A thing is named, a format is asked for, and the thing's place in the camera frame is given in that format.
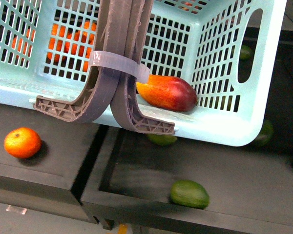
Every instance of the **mango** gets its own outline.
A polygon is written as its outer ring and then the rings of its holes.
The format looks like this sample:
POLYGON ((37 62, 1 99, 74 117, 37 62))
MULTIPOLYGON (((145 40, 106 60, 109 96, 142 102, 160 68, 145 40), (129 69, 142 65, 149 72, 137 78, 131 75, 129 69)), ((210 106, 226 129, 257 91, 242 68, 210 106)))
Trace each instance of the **mango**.
POLYGON ((197 104, 196 91, 178 77, 150 75, 148 82, 137 82, 140 96, 150 105, 170 111, 190 111, 197 104))

